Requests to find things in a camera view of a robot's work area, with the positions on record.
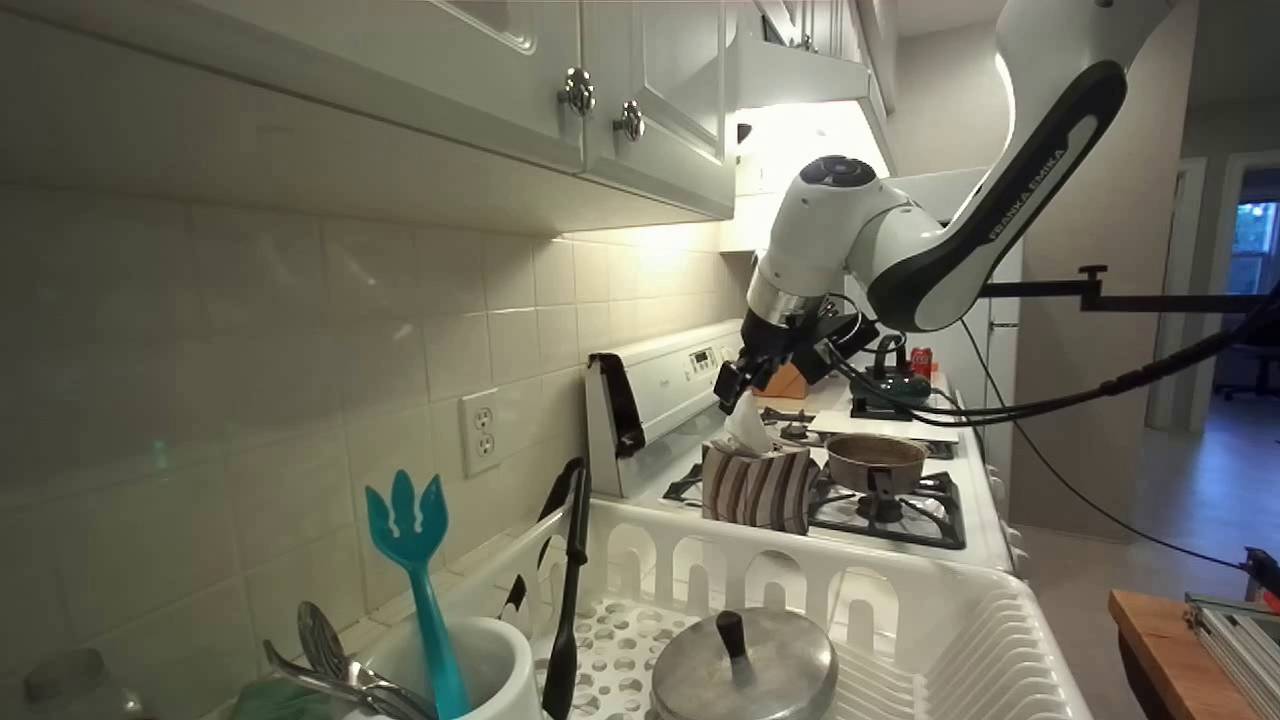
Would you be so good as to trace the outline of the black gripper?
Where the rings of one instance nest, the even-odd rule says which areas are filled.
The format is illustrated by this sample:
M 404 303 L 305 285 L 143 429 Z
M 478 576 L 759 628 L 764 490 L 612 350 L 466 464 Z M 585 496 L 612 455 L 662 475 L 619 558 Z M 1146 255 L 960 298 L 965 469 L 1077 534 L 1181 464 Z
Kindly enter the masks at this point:
M 826 376 L 832 376 L 878 335 L 881 327 L 861 313 L 800 313 L 786 325 L 750 317 L 740 327 L 740 355 L 726 362 L 715 371 L 715 404 L 734 412 L 743 391 L 759 391 L 767 400 L 806 400 Z

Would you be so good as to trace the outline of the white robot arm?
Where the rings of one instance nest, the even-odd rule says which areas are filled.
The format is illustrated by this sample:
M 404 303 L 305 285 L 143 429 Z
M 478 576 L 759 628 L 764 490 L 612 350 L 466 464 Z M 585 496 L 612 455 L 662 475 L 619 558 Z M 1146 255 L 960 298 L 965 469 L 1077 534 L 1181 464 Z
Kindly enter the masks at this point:
M 772 218 L 715 404 L 737 412 L 786 364 L 820 383 L 881 332 L 965 321 L 1119 118 L 1129 67 L 1171 3 L 1006 0 L 997 67 L 1013 133 L 950 219 L 855 157 L 809 160 Z

